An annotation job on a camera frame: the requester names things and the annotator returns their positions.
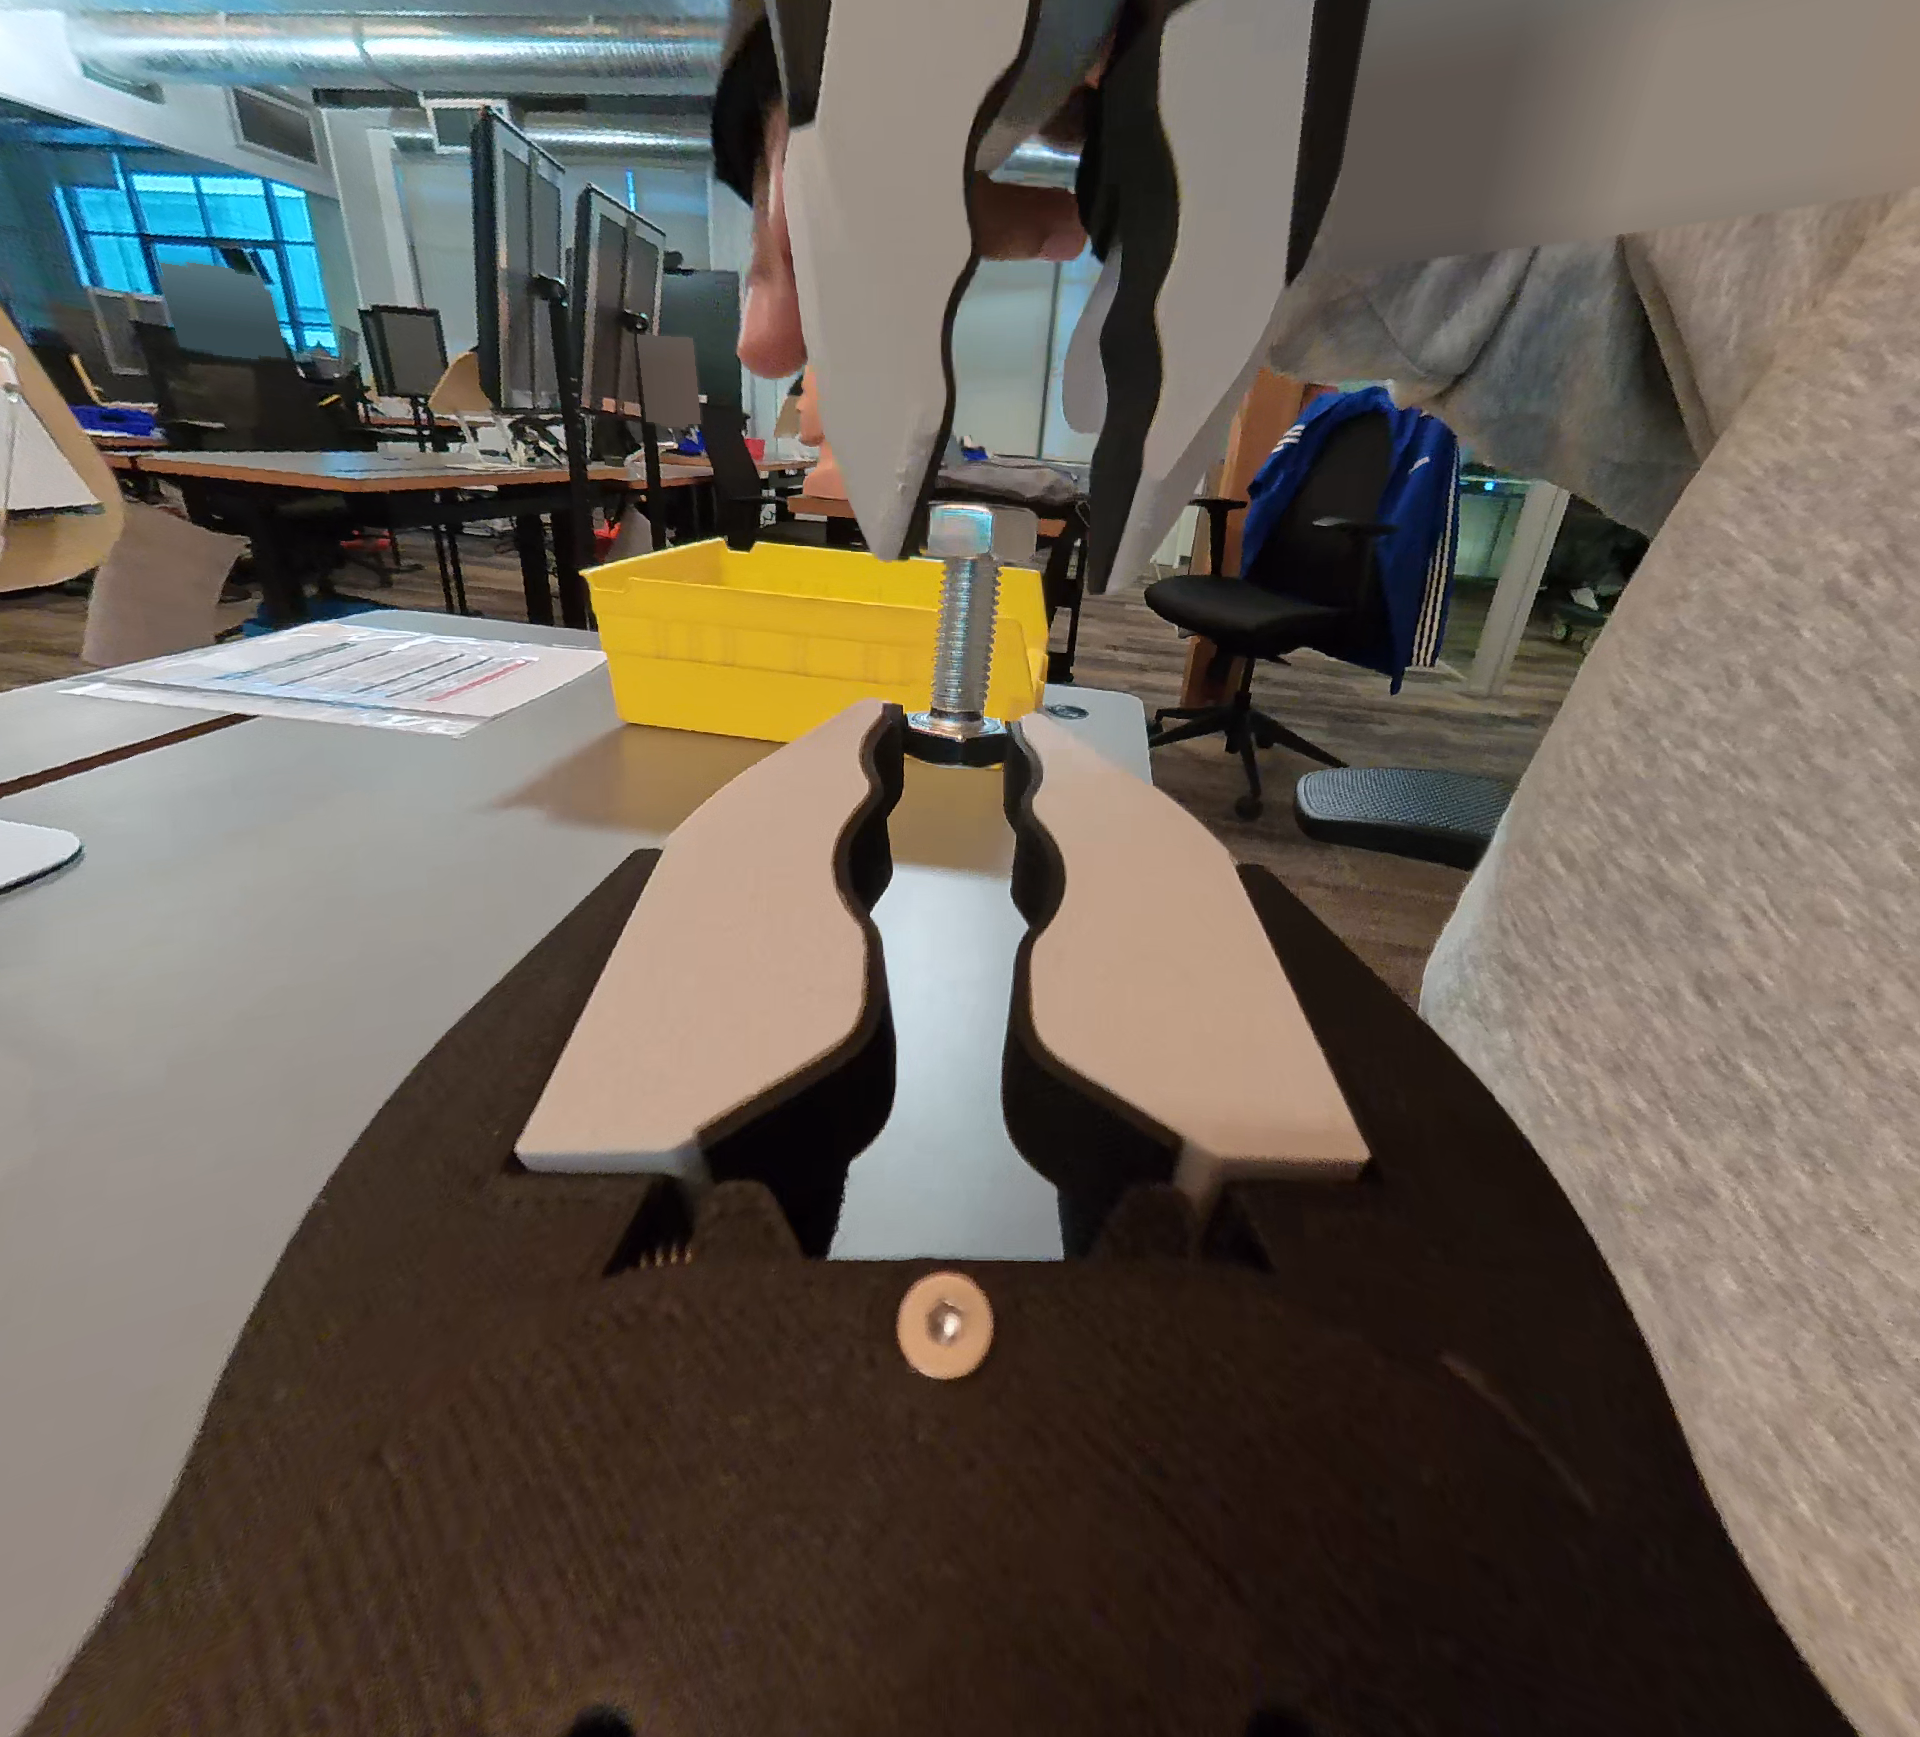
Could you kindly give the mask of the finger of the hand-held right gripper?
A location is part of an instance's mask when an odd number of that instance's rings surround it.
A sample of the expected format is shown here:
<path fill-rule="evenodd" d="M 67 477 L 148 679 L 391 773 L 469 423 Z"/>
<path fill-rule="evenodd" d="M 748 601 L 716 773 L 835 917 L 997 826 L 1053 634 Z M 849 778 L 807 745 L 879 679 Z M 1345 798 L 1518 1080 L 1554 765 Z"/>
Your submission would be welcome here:
<path fill-rule="evenodd" d="M 829 3 L 782 201 L 829 449 L 866 546 L 896 561 L 948 441 L 951 326 L 978 260 L 972 167 L 1035 0 Z"/>
<path fill-rule="evenodd" d="M 1088 125 L 1102 265 L 1062 404 L 1094 436 L 1086 589 L 1129 586 L 1224 454 L 1289 284 L 1315 0 L 1182 0 L 1115 54 Z"/>

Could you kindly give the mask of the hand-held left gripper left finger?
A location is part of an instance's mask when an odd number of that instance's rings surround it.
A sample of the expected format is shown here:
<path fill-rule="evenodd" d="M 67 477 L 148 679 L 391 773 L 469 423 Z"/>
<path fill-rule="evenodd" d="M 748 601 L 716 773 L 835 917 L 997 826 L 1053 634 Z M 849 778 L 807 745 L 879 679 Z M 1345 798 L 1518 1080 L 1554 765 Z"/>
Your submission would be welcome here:
<path fill-rule="evenodd" d="M 716 1175 L 876 1040 L 901 707 L 859 701 L 668 836 L 515 1147 L 542 1175 Z"/>

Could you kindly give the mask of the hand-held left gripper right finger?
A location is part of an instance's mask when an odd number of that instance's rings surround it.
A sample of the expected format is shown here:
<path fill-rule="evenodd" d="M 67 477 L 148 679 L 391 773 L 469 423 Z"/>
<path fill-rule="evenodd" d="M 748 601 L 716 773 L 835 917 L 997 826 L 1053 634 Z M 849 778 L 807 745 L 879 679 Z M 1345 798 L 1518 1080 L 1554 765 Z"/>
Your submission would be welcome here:
<path fill-rule="evenodd" d="M 1012 731 L 1009 1130 L 1056 1186 L 1351 1180 L 1371 1148 L 1234 857 L 1053 716 Z"/>

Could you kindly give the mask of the steel bolt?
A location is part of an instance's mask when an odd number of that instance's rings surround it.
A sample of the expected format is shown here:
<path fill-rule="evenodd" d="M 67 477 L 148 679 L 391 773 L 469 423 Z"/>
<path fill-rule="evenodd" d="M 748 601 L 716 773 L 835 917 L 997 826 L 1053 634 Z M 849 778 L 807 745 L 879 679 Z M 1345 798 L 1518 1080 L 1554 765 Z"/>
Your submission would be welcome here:
<path fill-rule="evenodd" d="M 931 698 L 920 713 L 990 716 L 1003 564 L 932 561 L 940 563 L 945 579 L 937 612 Z M 910 715 L 904 716 L 907 750 L 922 762 L 981 769 L 1005 761 L 1007 729 L 989 738 L 948 741 L 912 729 Z"/>

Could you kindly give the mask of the grey desk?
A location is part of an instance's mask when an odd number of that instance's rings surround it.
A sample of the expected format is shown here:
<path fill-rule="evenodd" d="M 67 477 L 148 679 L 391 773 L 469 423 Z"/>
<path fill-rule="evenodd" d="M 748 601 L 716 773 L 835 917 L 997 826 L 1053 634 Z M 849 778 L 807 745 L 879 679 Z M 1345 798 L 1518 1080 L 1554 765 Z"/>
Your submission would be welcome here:
<path fill-rule="evenodd" d="M 1167 1734 L 1074 1423 L 757 1186 L 516 1166 L 757 753 L 542 698 L 47 787 L 5 910 L 5 1734 Z"/>

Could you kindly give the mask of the wooden top background desk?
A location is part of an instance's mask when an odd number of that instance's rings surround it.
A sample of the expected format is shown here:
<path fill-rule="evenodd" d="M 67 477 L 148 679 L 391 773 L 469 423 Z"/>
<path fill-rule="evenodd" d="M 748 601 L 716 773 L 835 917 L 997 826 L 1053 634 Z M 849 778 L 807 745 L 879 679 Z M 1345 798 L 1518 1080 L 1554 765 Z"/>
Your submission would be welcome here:
<path fill-rule="evenodd" d="M 298 563 L 298 523 L 454 534 L 507 520 L 526 618 L 542 627 L 588 624 L 583 573 L 595 548 L 573 529 L 576 505 L 564 467 L 413 449 L 205 453 L 134 438 L 107 438 L 103 449 L 115 471 L 169 481 L 188 511 L 238 526 L 253 555 L 256 610 L 271 628 L 311 618 L 313 573 Z"/>

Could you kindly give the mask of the person's right hand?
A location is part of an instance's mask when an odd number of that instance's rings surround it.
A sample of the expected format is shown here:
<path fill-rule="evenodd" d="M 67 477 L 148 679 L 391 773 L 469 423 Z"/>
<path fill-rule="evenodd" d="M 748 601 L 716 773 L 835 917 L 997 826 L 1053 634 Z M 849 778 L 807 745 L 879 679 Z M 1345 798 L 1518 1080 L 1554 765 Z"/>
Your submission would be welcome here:
<path fill-rule="evenodd" d="M 770 125 L 752 194 L 748 267 L 741 289 L 737 352 L 759 379 L 790 379 L 807 362 L 804 320 L 787 211 L 789 132 Z M 1003 185 L 975 176 L 972 236 L 984 260 L 1069 262 L 1088 245 L 1066 188 Z"/>

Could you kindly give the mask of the yellow plastic bin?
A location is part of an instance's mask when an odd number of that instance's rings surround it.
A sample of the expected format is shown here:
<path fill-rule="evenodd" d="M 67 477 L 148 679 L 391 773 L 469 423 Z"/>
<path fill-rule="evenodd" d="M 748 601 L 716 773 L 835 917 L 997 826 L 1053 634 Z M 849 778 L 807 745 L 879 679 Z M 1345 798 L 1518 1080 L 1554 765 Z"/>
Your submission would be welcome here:
<path fill-rule="evenodd" d="M 931 701 L 943 564 L 721 539 L 583 574 L 626 723 L 790 743 L 874 701 Z M 1003 564 L 989 715 L 1045 703 L 1050 618 L 1040 571 Z"/>

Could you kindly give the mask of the black monitor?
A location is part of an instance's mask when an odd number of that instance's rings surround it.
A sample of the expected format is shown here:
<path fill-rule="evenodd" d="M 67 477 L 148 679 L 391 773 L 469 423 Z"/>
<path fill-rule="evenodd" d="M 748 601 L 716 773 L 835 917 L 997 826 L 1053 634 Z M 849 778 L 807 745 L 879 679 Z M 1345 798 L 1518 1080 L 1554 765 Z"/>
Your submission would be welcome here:
<path fill-rule="evenodd" d="M 643 419 L 641 344 L 660 315 L 667 234 L 601 186 L 583 188 L 574 215 L 570 306 L 574 368 L 584 412 Z"/>
<path fill-rule="evenodd" d="M 564 168 L 484 109 L 470 138 L 479 381 L 503 414 L 564 407 L 555 299 L 567 291 Z"/>

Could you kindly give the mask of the black office chair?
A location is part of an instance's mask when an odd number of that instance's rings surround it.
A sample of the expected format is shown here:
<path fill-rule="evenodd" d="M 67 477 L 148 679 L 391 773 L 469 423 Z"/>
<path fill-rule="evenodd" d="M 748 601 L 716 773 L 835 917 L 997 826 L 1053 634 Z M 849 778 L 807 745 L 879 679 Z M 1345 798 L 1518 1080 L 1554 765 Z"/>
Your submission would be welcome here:
<path fill-rule="evenodd" d="M 1248 486 L 1243 498 L 1202 496 L 1200 505 L 1209 517 L 1210 534 L 1221 539 L 1228 529 L 1228 511 L 1247 512 Z M 1285 747 L 1318 767 L 1342 765 L 1333 753 L 1308 743 L 1276 716 L 1258 710 L 1252 684 L 1261 664 L 1281 664 L 1298 650 L 1315 650 L 1338 661 L 1326 654 L 1323 645 L 1338 641 L 1353 618 L 1351 610 L 1262 589 L 1258 582 L 1240 576 L 1240 564 L 1237 574 L 1224 573 L 1223 564 L 1212 564 L 1209 573 L 1154 581 L 1147 586 L 1144 602 L 1158 618 L 1175 624 L 1182 634 L 1210 645 L 1221 661 L 1239 666 L 1239 680 L 1230 698 L 1156 713 L 1148 726 L 1150 747 L 1218 737 L 1244 769 L 1247 788 L 1234 804 L 1237 815 L 1244 820 L 1257 820 L 1264 811 L 1261 787 L 1261 753 L 1264 749 Z"/>

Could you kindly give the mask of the blue striped jacket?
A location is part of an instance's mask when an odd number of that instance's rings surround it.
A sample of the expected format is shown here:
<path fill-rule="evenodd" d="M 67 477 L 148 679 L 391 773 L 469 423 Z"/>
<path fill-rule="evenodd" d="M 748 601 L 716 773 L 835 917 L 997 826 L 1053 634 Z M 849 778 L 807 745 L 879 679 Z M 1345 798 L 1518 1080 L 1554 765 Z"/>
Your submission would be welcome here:
<path fill-rule="evenodd" d="M 1323 393 L 1248 484 L 1240 576 L 1351 610 L 1321 649 L 1399 690 L 1447 634 L 1461 469 L 1453 428 L 1387 387 Z"/>

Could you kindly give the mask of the laminated paper sheet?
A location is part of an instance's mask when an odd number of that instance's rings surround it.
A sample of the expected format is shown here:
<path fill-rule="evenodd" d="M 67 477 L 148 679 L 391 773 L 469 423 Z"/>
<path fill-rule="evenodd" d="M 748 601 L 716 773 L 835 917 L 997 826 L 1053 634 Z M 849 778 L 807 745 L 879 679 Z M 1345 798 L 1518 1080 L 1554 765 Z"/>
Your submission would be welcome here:
<path fill-rule="evenodd" d="M 96 671 L 61 693 L 460 738 L 606 673 L 598 649 L 322 621 Z"/>

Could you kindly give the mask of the grey paper bag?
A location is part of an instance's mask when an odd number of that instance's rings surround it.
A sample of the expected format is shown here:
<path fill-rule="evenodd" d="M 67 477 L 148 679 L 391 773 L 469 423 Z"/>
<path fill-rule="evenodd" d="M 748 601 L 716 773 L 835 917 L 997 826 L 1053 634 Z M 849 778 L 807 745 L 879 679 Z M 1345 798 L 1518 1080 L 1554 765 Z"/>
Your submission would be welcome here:
<path fill-rule="evenodd" d="M 222 593 L 247 539 L 208 531 L 152 505 L 128 505 L 95 573 L 79 659 L 116 669 L 212 647 Z"/>

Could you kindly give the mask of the instruction sheet on stand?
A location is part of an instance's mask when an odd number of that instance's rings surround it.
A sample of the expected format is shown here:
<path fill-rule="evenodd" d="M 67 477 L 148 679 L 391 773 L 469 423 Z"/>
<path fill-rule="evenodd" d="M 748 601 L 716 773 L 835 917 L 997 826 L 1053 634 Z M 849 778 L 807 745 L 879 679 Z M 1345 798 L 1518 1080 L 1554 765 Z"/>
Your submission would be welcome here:
<path fill-rule="evenodd" d="M 39 591 L 85 576 L 96 571 L 116 545 L 127 506 L 123 491 L 105 454 L 67 404 L 59 385 L 43 368 L 13 313 L 2 309 L 2 391 L 14 385 L 34 407 L 40 420 L 55 435 L 61 450 L 80 477 L 99 495 L 101 511 L 44 519 L 8 519 L 2 505 L 2 589 L 5 595 Z M 127 745 L 108 747 L 88 756 L 65 759 L 56 765 L 30 769 L 23 780 L 5 782 L 5 798 L 14 790 L 36 790 L 88 773 L 130 755 Z M 2 892 L 51 879 L 85 857 L 85 838 L 68 829 L 47 826 L 39 820 L 14 820 L 5 812 L 2 823 Z"/>

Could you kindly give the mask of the printed instruction sheet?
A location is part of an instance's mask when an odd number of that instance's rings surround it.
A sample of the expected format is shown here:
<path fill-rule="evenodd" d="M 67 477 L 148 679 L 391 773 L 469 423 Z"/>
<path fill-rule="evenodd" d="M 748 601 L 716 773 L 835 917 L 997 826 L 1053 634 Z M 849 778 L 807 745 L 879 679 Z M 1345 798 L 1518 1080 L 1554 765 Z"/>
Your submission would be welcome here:
<path fill-rule="evenodd" d="M 8 519 L 101 511 L 99 495 L 14 385 L 2 391 L 2 483 Z"/>

